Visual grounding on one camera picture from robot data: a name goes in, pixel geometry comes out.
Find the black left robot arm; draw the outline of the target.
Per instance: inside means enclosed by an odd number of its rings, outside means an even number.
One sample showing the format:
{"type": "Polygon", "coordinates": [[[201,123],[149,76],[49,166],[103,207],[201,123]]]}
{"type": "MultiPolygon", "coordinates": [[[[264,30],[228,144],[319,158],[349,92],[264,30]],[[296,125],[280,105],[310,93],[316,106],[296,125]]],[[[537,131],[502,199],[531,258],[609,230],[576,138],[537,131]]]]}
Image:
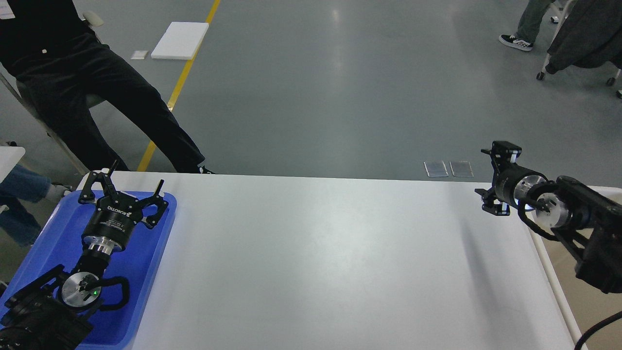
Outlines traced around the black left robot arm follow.
{"type": "Polygon", "coordinates": [[[123,192],[113,169],[62,199],[1,298],[3,350],[121,350],[138,329],[175,198],[123,192]]]}

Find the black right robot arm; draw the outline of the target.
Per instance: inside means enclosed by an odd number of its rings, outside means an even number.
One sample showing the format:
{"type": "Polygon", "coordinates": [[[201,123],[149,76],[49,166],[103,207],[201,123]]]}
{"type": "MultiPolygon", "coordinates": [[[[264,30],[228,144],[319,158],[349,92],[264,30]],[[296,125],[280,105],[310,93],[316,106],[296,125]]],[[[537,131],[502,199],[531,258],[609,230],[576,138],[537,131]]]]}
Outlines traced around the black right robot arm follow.
{"type": "Polygon", "coordinates": [[[575,276],[602,293],[622,290],[621,205],[573,177],[547,179],[517,164],[522,148],[493,141],[482,149],[493,168],[491,188],[475,189],[482,210],[495,216],[518,211],[534,233],[560,242],[575,259],[575,276]]]}

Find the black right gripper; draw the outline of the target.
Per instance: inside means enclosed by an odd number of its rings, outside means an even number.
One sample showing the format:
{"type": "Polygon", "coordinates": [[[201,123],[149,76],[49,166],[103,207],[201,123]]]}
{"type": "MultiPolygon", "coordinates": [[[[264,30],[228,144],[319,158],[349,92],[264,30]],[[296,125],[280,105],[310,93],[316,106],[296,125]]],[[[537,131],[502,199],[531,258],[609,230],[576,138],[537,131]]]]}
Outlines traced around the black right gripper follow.
{"type": "Polygon", "coordinates": [[[512,142],[492,141],[491,148],[481,149],[481,153],[491,157],[494,169],[492,187],[474,191],[481,197],[482,210],[494,216],[509,216],[510,207],[519,208],[519,200],[525,199],[533,186],[548,181],[542,173],[509,165],[516,163],[522,153],[522,147],[512,142]]]}

